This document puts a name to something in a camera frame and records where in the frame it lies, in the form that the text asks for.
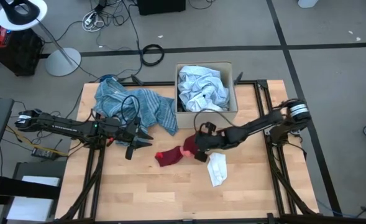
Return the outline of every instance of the blue striped towel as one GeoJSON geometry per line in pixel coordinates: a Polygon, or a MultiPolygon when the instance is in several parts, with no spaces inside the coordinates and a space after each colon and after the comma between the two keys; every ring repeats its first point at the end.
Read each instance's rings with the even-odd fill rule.
{"type": "MultiPolygon", "coordinates": [[[[117,116],[122,124],[126,124],[121,116],[121,106],[123,100],[129,95],[134,95],[139,99],[140,111],[138,116],[141,118],[140,127],[145,133],[148,133],[148,127],[155,124],[161,125],[171,135],[177,133],[176,114],[173,109],[174,99],[160,96],[158,93],[145,88],[126,90],[114,78],[106,78],[100,83],[94,96],[96,104],[93,109],[108,118],[117,116]]],[[[135,98],[126,99],[123,107],[125,119],[134,118],[138,109],[139,105],[135,98]]]]}

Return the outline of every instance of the black cable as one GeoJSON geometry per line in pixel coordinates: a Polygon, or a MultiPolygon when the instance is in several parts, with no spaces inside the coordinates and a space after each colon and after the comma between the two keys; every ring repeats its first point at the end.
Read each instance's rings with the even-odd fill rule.
{"type": "MultiPolygon", "coordinates": [[[[130,14],[130,7],[131,7],[131,6],[136,6],[136,5],[131,4],[131,5],[129,5],[129,7],[127,7],[127,6],[126,6],[126,4],[125,4],[125,2],[124,2],[123,0],[122,0],[122,3],[123,3],[123,5],[124,5],[124,6],[125,6],[125,8],[126,8],[126,11],[127,11],[128,15],[129,15],[129,17],[128,17],[128,18],[130,19],[130,22],[132,23],[132,26],[133,26],[133,29],[134,29],[134,32],[135,32],[135,36],[136,36],[136,38],[137,38],[137,49],[138,49],[139,54],[140,54],[140,68],[139,68],[139,69],[138,69],[134,74],[130,75],[130,77],[131,77],[131,76],[136,76],[136,75],[141,71],[141,69],[142,69],[142,67],[143,67],[143,63],[142,63],[142,61],[143,61],[143,54],[142,54],[142,51],[140,50],[140,39],[139,39],[139,35],[138,35],[138,33],[137,33],[137,29],[135,28],[135,25],[134,25],[134,22],[133,22],[132,16],[131,16],[131,14],[130,14]]],[[[115,77],[116,77],[116,78],[118,78],[118,76],[119,76],[120,74],[122,74],[122,72],[120,72],[119,74],[115,75],[115,77]]],[[[122,82],[122,81],[124,81],[125,79],[130,78],[130,77],[118,78],[118,82],[122,82]]]]}
{"type": "Polygon", "coordinates": [[[140,101],[139,101],[139,99],[138,99],[136,96],[134,96],[134,95],[129,95],[129,96],[127,96],[126,98],[124,98],[124,100],[122,101],[122,105],[121,105],[121,115],[122,115],[122,119],[126,122],[126,125],[129,125],[129,124],[131,124],[131,122],[133,122],[133,121],[134,121],[134,118],[133,118],[133,119],[131,119],[130,123],[127,123],[127,120],[125,119],[125,116],[123,115],[123,105],[124,105],[124,103],[126,102],[126,100],[127,100],[129,97],[133,97],[133,98],[135,98],[135,100],[137,100],[137,104],[138,104],[137,112],[136,112],[136,114],[134,115],[134,118],[136,118],[136,117],[139,115],[139,112],[140,112],[140,101]]]}
{"type": "Polygon", "coordinates": [[[6,141],[6,142],[8,142],[8,143],[10,143],[10,144],[13,144],[13,145],[15,145],[15,146],[19,146],[19,147],[21,147],[21,148],[23,148],[23,149],[25,149],[25,150],[30,151],[30,152],[32,152],[32,151],[33,151],[32,149],[29,149],[29,148],[27,148],[27,147],[21,146],[20,144],[17,144],[17,143],[11,142],[11,141],[6,140],[6,139],[3,139],[3,138],[2,138],[2,141],[6,141]]]}
{"type": "MultiPolygon", "coordinates": [[[[61,112],[59,112],[59,111],[53,111],[53,112],[51,112],[50,113],[50,115],[52,115],[53,113],[58,113],[58,115],[54,115],[54,116],[57,116],[57,117],[61,117],[61,112]]],[[[42,130],[40,130],[40,131],[38,131],[38,133],[36,134],[36,138],[34,138],[32,141],[31,141],[31,143],[32,144],[40,144],[40,143],[42,143],[42,139],[44,139],[44,138],[47,138],[47,137],[49,137],[49,136],[51,136],[53,133],[48,133],[47,135],[43,135],[43,131],[42,130]]]]}
{"type": "Polygon", "coordinates": [[[77,144],[76,146],[74,146],[74,147],[72,147],[71,149],[69,149],[69,150],[68,150],[68,152],[69,152],[69,151],[71,151],[71,150],[73,150],[73,149],[76,149],[76,148],[77,148],[78,146],[80,146],[81,144],[82,144],[82,142],[79,142],[79,144],[77,144]]]}
{"type": "Polygon", "coordinates": [[[79,92],[78,97],[76,98],[76,101],[75,101],[75,104],[73,105],[72,110],[71,110],[71,111],[66,115],[66,117],[65,117],[65,118],[68,118],[68,117],[72,114],[72,112],[75,110],[76,106],[78,105],[79,98],[80,98],[80,97],[81,97],[81,95],[82,95],[82,91],[83,91],[83,87],[82,87],[81,91],[79,92]]]}
{"type": "Polygon", "coordinates": [[[21,141],[21,139],[19,139],[19,137],[18,137],[18,134],[12,129],[12,128],[10,128],[10,126],[9,125],[6,125],[6,127],[8,127],[11,131],[12,131],[12,133],[15,135],[15,137],[16,137],[16,139],[17,139],[17,141],[19,142],[19,143],[22,143],[22,141],[21,141]]]}
{"type": "Polygon", "coordinates": [[[80,148],[78,148],[77,150],[75,150],[75,151],[73,151],[69,156],[68,156],[68,158],[69,157],[71,157],[74,153],[76,153],[76,152],[78,152],[81,148],[83,148],[84,146],[81,146],[80,148]]]}
{"type": "Polygon", "coordinates": [[[60,140],[58,141],[58,143],[56,144],[56,146],[54,146],[54,150],[56,150],[57,146],[58,146],[62,141],[63,141],[63,139],[60,139],[60,140]]]}
{"type": "Polygon", "coordinates": [[[194,117],[194,129],[195,129],[195,132],[197,132],[198,130],[196,129],[196,117],[200,114],[200,113],[203,113],[203,112],[208,112],[208,111],[213,111],[213,112],[216,112],[218,115],[220,115],[222,118],[224,118],[231,126],[235,127],[235,128],[242,128],[242,129],[246,129],[246,128],[243,128],[243,127],[240,127],[240,126],[236,126],[234,125],[231,121],[229,121],[222,113],[214,110],[214,109],[202,109],[200,110],[199,112],[197,112],[195,114],[195,117],[194,117]]]}
{"type": "Polygon", "coordinates": [[[122,15],[117,15],[118,13],[122,12],[122,8],[119,10],[119,7],[122,6],[122,1],[115,2],[115,4],[116,3],[118,3],[118,5],[114,6],[115,10],[114,10],[113,13],[109,13],[109,12],[106,12],[106,11],[98,12],[98,16],[104,22],[104,26],[106,26],[106,27],[110,26],[111,23],[113,23],[114,26],[119,27],[119,26],[123,25],[125,22],[127,22],[127,20],[129,20],[129,18],[125,19],[125,17],[122,16],[122,15]]]}
{"type": "Polygon", "coordinates": [[[14,100],[14,102],[15,102],[15,103],[21,103],[21,104],[23,105],[23,107],[24,107],[24,110],[27,110],[27,108],[25,107],[25,104],[24,104],[23,102],[21,102],[21,101],[17,101],[17,100],[14,100]]]}
{"type": "Polygon", "coordinates": [[[288,142],[287,144],[289,144],[289,145],[291,145],[291,146],[294,146],[294,147],[297,147],[298,149],[301,149],[305,154],[307,154],[307,152],[306,152],[302,147],[297,146],[297,145],[295,145],[295,144],[292,144],[292,143],[290,143],[290,142],[288,142]]]}
{"type": "Polygon", "coordinates": [[[99,43],[99,39],[100,39],[100,36],[101,36],[101,30],[99,30],[99,32],[98,32],[98,36],[97,36],[97,38],[96,38],[96,44],[97,44],[97,46],[101,46],[101,47],[106,47],[106,48],[108,48],[109,50],[121,50],[121,49],[127,49],[127,50],[132,50],[132,49],[130,49],[129,47],[119,47],[118,49],[114,49],[114,48],[112,48],[112,47],[110,47],[110,46],[108,46],[108,45],[106,45],[106,44],[100,44],[99,43]]]}
{"type": "MultiPolygon", "coordinates": [[[[68,30],[70,29],[70,27],[73,25],[73,24],[76,24],[76,23],[82,23],[82,21],[75,21],[75,22],[72,22],[67,28],[66,30],[64,31],[64,33],[58,38],[58,39],[55,39],[56,41],[59,41],[61,40],[61,38],[63,38],[63,36],[68,32],[68,30]]],[[[52,43],[52,41],[45,41],[45,44],[50,44],[52,43]]]]}
{"type": "Polygon", "coordinates": [[[90,115],[91,115],[91,117],[95,120],[95,121],[97,121],[100,125],[101,124],[103,124],[103,125],[108,125],[108,126],[111,126],[111,127],[116,127],[116,128],[118,128],[118,127],[121,127],[121,126],[128,126],[129,124],[131,124],[132,122],[134,122],[134,120],[135,120],[135,118],[136,117],[138,117],[138,115],[139,115],[139,112],[140,112],[140,101],[139,101],[139,99],[136,97],[136,96],[134,96],[134,95],[129,95],[129,96],[127,96],[127,97],[125,97],[124,99],[123,99],[123,101],[122,101],[122,104],[121,104],[121,116],[122,116],[122,119],[126,122],[126,124],[120,124],[120,125],[112,125],[112,124],[106,124],[106,123],[104,123],[103,121],[101,121],[101,120],[99,120],[99,119],[97,119],[96,117],[95,117],[95,115],[93,114],[93,110],[90,110],[90,115]],[[133,98],[135,98],[136,100],[137,100],[137,104],[138,104],[138,108],[137,108],[137,111],[136,111],[136,113],[135,113],[135,115],[134,115],[134,117],[128,122],[127,120],[126,120],[126,118],[125,118],[125,116],[124,116],[124,114],[123,114],[123,106],[124,106],[124,104],[125,104],[125,102],[126,102],[126,100],[128,99],[128,98],[130,98],[130,97],[133,97],[133,98]]]}
{"type": "Polygon", "coordinates": [[[272,152],[272,155],[274,156],[274,159],[275,159],[276,161],[279,161],[279,158],[277,158],[277,157],[275,156],[274,151],[272,152]]]}
{"type": "Polygon", "coordinates": [[[0,153],[1,153],[1,177],[3,177],[3,153],[1,145],[0,145],[0,153]]]}
{"type": "Polygon", "coordinates": [[[208,6],[206,6],[206,7],[202,7],[202,8],[198,8],[198,7],[194,7],[192,4],[191,4],[191,0],[188,0],[188,4],[190,4],[190,6],[191,7],[193,7],[194,9],[207,9],[207,8],[209,8],[209,7],[211,7],[212,6],[212,4],[213,4],[213,2],[214,2],[215,0],[206,0],[206,2],[208,2],[209,3],[209,5],[208,6]]]}
{"type": "Polygon", "coordinates": [[[359,218],[359,216],[361,216],[363,213],[365,212],[365,210],[362,210],[358,215],[356,215],[356,218],[359,218]]]}
{"type": "Polygon", "coordinates": [[[143,48],[143,50],[142,50],[142,60],[141,60],[141,62],[145,65],[145,66],[147,66],[147,67],[152,67],[152,66],[156,66],[156,65],[158,65],[162,60],[163,60],[163,58],[164,58],[164,56],[165,56],[165,51],[163,50],[163,48],[161,47],[161,46],[159,46],[158,44],[149,44],[149,45],[147,45],[147,46],[145,46],[144,48],[143,48]],[[145,55],[145,53],[147,52],[147,51],[149,51],[150,50],[150,48],[156,48],[156,49],[159,49],[159,51],[160,51],[160,53],[161,53],[161,56],[160,56],[160,59],[159,60],[157,60],[156,62],[152,62],[152,63],[150,63],[150,62],[147,62],[147,61],[145,61],[144,60],[144,55],[145,55]]]}
{"type": "Polygon", "coordinates": [[[282,109],[282,108],[286,107],[288,103],[296,102],[296,101],[301,101],[301,102],[303,102],[304,104],[306,103],[306,102],[304,102],[303,100],[299,100],[299,99],[297,99],[297,98],[292,98],[292,99],[289,99],[289,100],[286,100],[286,101],[284,101],[284,102],[280,103],[278,106],[274,106],[272,109],[273,109],[273,110],[275,110],[275,109],[282,109]]]}

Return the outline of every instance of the white box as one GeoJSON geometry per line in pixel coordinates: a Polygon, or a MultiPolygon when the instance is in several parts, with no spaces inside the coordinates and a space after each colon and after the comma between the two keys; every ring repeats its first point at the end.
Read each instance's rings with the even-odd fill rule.
{"type": "MultiPolygon", "coordinates": [[[[60,178],[23,176],[23,181],[58,186],[60,178]]],[[[14,197],[13,203],[7,214],[8,220],[24,220],[46,222],[52,208],[53,200],[44,198],[14,197]]]]}
{"type": "MultiPolygon", "coordinates": [[[[175,78],[175,111],[176,111],[176,119],[178,128],[194,128],[194,117],[198,112],[179,112],[177,110],[177,100],[180,100],[178,97],[178,73],[181,68],[185,65],[198,65],[206,68],[210,68],[213,70],[220,71],[221,73],[221,82],[224,87],[229,90],[229,110],[220,112],[223,114],[230,122],[234,122],[234,118],[238,113],[238,103],[234,89],[234,81],[232,80],[232,65],[230,62],[193,62],[193,63],[178,63],[176,66],[176,78],[175,78]]],[[[213,111],[203,111],[196,117],[196,128],[199,129],[199,126],[202,123],[212,122],[218,128],[226,128],[231,126],[223,117],[213,111]]]]}

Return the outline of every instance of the wooden tabletop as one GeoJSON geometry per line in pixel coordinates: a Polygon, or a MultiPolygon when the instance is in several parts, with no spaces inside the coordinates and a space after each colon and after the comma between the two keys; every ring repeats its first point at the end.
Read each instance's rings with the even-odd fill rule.
{"type": "MultiPolygon", "coordinates": [[[[77,120],[84,121],[89,116],[98,85],[85,84],[77,120]]],[[[282,80],[269,80],[268,86],[274,106],[287,99],[282,80]]],[[[174,86],[146,88],[174,98],[174,86]]],[[[234,123],[242,125],[258,118],[253,85],[237,85],[236,95],[239,112],[234,123]]],[[[156,125],[149,129],[149,134],[154,137],[153,146],[136,150],[131,161],[125,159],[126,147],[113,144],[106,149],[97,221],[261,218],[270,212],[278,216],[262,133],[248,137],[239,147],[213,151],[227,157],[228,177],[217,187],[212,187],[205,163],[185,157],[175,165],[159,167],[154,158],[156,152],[182,145],[185,138],[194,134],[193,129],[180,129],[171,136],[156,125]]],[[[300,144],[293,136],[290,136],[290,142],[300,144]]],[[[317,212],[303,153],[290,145],[283,150],[292,187],[309,208],[317,212]]],[[[88,151],[81,149],[68,159],[56,217],[64,215],[81,192],[88,151]]],[[[88,196],[86,217],[92,193],[88,196]]],[[[282,195],[288,211],[283,187],[282,195]]]]}

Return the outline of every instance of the crumpled white shirt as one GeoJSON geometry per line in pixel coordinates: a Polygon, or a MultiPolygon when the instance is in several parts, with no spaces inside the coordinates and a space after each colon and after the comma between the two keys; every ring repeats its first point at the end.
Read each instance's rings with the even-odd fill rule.
{"type": "Polygon", "coordinates": [[[228,110],[229,91],[222,85],[220,71],[186,65],[178,75],[179,97],[188,111],[228,110]]]}

